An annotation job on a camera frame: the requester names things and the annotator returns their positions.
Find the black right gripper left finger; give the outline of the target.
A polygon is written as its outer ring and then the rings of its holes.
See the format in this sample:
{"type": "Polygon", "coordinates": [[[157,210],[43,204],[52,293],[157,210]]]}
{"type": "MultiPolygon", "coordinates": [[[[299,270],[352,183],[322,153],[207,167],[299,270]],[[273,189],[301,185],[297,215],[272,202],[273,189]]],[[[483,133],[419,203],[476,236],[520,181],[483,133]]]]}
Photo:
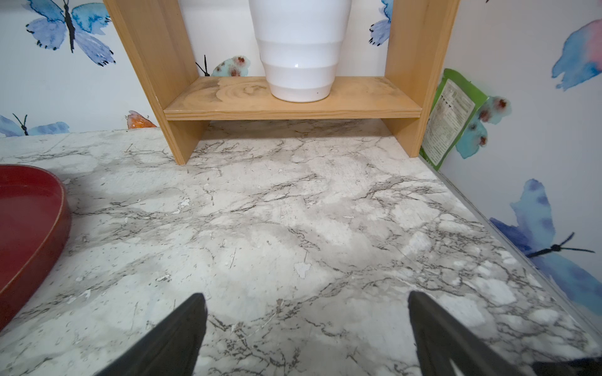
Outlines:
{"type": "Polygon", "coordinates": [[[207,329],[205,296],[192,294],[100,375],[192,375],[207,329]]]}

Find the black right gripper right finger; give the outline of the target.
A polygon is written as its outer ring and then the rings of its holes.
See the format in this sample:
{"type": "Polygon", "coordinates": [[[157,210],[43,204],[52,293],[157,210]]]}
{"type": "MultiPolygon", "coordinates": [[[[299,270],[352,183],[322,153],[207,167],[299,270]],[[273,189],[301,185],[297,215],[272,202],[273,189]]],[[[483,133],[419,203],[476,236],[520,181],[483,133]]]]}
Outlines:
{"type": "Polygon", "coordinates": [[[520,375],[428,294],[409,294],[409,316],[423,375],[520,375]]]}

